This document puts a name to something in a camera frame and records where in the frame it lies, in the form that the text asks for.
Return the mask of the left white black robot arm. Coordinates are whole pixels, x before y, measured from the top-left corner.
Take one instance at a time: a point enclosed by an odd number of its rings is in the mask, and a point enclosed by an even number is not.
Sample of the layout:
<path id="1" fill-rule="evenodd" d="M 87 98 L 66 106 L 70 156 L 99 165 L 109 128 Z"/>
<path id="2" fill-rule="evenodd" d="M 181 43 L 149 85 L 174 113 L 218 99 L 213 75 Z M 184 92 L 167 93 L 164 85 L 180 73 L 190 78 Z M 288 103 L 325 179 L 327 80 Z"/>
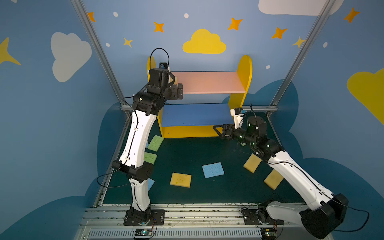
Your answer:
<path id="1" fill-rule="evenodd" d="M 182 86 L 176 84 L 176 77 L 171 71 L 150 69 L 149 77 L 147 89 L 133 97 L 129 137 L 120 159 L 114 161 L 114 167 L 129 177 L 135 212 L 146 212 L 150 207 L 148 179 L 154 165 L 144 160 L 150 130 L 166 101 L 183 98 L 183 93 L 179 91 Z"/>

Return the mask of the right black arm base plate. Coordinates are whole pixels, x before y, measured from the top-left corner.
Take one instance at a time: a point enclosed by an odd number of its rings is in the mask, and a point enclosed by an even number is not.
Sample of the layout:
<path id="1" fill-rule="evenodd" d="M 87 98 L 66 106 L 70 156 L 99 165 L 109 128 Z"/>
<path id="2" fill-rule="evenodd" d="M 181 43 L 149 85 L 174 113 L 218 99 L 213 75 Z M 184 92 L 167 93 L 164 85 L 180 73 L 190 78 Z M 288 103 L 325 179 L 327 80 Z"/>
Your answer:
<path id="1" fill-rule="evenodd" d="M 245 225 L 284 225 L 283 220 L 272 219 L 264 209 L 241 208 Z"/>

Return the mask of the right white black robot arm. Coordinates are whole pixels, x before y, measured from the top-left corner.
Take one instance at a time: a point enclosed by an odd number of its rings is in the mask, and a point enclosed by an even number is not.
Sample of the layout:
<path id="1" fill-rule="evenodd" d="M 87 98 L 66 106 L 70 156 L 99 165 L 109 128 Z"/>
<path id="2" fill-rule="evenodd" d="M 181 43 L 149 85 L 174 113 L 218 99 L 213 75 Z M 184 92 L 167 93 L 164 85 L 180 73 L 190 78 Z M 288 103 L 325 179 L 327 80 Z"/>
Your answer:
<path id="1" fill-rule="evenodd" d="M 277 171 L 299 193 L 305 204 L 284 204 L 278 201 L 262 208 L 264 218 L 283 220 L 303 226 L 313 237 L 326 238 L 339 227 L 346 216 L 348 199 L 343 194 L 333 194 L 301 168 L 289 153 L 275 140 L 267 136 L 267 123 L 259 116 L 247 119 L 243 129 L 242 116 L 234 117 L 234 124 L 213 129 L 221 139 L 237 140 L 246 144 L 252 152 Z"/>

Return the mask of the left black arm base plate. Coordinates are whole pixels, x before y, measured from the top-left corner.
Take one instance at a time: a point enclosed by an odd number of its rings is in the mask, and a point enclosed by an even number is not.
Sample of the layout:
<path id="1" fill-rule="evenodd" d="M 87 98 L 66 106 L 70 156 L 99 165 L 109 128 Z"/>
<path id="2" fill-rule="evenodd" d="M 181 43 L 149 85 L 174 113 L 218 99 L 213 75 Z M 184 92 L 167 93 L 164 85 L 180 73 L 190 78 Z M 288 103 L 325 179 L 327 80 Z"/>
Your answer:
<path id="1" fill-rule="evenodd" d="M 163 226 L 165 220 L 165 210 L 151 210 L 141 212 L 133 208 L 126 212 L 124 226 Z"/>

